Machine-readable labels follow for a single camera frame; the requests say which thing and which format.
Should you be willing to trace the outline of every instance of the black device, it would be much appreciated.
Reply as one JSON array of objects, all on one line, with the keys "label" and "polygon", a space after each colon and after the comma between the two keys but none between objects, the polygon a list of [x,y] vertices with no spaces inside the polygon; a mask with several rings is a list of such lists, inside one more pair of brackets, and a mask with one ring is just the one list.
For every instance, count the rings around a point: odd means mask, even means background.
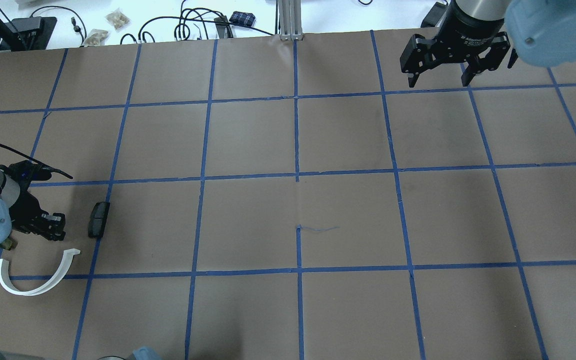
[{"label": "black device", "polygon": [[[14,27],[7,22],[7,28],[25,43],[27,50],[45,50],[57,25],[57,18],[42,16],[14,18],[12,23]],[[10,50],[6,40],[1,41],[0,50]]]},{"label": "black device", "polygon": [[[407,43],[399,62],[402,73],[408,75],[409,87],[415,86],[421,73],[441,64],[468,63],[461,76],[461,84],[466,87],[475,75],[486,70],[497,70],[510,50],[508,34],[499,31],[504,25],[503,14],[496,20],[482,20],[465,12],[459,2],[450,2],[435,37],[427,39],[414,34]],[[517,54],[513,51],[508,68],[516,59]]]},{"label": "black device", "polygon": [[14,26],[0,19],[0,50],[43,50],[57,25],[57,18],[14,18],[11,22]]},{"label": "black device", "polygon": [[435,2],[430,11],[428,11],[428,14],[426,14],[425,18],[421,21],[421,28],[436,27],[437,24],[439,24],[439,20],[441,20],[442,16],[446,13],[446,7],[448,7],[448,5],[443,2]]}]

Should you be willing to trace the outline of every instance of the white curved plastic part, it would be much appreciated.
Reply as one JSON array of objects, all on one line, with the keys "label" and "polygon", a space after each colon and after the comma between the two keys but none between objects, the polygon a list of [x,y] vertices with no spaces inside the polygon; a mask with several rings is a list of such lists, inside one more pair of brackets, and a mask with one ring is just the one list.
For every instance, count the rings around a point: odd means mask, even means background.
[{"label": "white curved plastic part", "polygon": [[73,257],[81,253],[76,248],[69,248],[68,250],[63,251],[63,256],[61,258],[61,264],[57,268],[57,271],[54,275],[50,278],[50,280],[46,281],[45,284],[37,287],[37,289],[29,290],[29,291],[20,291],[17,289],[12,282],[10,281],[9,276],[9,264],[10,262],[5,259],[0,259],[0,284],[7,292],[10,294],[14,294],[16,296],[38,296],[47,292],[48,290],[54,288],[59,282],[66,276],[68,269],[71,268],[71,264],[73,263]]}]

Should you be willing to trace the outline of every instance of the small plastic bag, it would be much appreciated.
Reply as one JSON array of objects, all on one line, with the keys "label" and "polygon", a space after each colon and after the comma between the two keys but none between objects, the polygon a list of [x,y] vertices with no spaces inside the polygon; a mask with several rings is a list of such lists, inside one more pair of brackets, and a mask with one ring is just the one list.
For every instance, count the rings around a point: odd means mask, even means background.
[{"label": "small plastic bag", "polygon": [[113,12],[107,14],[105,19],[108,20],[108,23],[110,23],[110,25],[112,25],[115,30],[119,30],[123,28],[124,25],[130,23],[128,16],[123,14],[119,9],[116,9]]},{"label": "small plastic bag", "polygon": [[92,29],[88,37],[84,40],[85,46],[102,46],[104,41],[108,38],[108,31],[100,29]]}]

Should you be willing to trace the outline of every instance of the blue plaid cloth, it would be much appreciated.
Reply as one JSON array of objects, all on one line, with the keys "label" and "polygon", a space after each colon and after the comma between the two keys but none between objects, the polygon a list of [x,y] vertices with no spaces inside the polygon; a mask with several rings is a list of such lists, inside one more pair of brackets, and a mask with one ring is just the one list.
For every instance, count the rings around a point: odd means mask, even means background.
[{"label": "blue plaid cloth", "polygon": [[255,23],[255,16],[252,13],[243,13],[241,11],[234,11],[230,16],[230,22],[242,27],[252,27]]}]

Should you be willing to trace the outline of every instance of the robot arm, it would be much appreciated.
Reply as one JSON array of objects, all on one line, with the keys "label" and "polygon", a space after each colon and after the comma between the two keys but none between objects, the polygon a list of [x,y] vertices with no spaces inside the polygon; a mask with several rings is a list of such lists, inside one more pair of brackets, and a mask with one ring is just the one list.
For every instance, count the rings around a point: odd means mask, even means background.
[{"label": "robot arm", "polygon": [[39,201],[28,192],[30,183],[36,180],[45,181],[52,173],[58,173],[72,179],[61,170],[50,167],[43,162],[24,155],[13,148],[0,144],[0,148],[13,151],[18,155],[34,161],[22,161],[10,166],[0,165],[0,244],[3,244],[10,232],[34,233],[48,240],[63,240],[66,215],[48,214],[39,205]]},{"label": "robot arm", "polygon": [[[508,33],[499,32],[504,23]],[[435,37],[410,38],[400,57],[401,71],[412,88],[424,71],[468,63],[461,76],[467,86],[476,75],[499,68],[510,39],[515,48],[508,68],[518,57],[542,67],[576,61],[576,1],[453,0]]]}]

